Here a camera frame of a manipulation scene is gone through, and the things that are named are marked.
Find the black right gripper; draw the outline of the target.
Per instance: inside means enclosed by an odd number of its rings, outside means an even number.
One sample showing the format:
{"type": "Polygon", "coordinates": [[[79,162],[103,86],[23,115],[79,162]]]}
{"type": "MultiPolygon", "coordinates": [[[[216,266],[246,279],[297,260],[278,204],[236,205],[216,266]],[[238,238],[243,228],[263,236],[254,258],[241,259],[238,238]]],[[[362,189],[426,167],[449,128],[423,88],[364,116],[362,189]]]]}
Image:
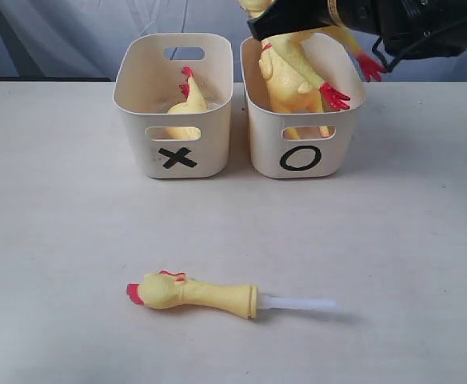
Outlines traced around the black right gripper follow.
{"type": "Polygon", "coordinates": [[[379,57],[455,57],[467,50],[467,0],[277,0],[247,22],[258,41],[335,23],[376,35],[372,51],[379,57]]]}

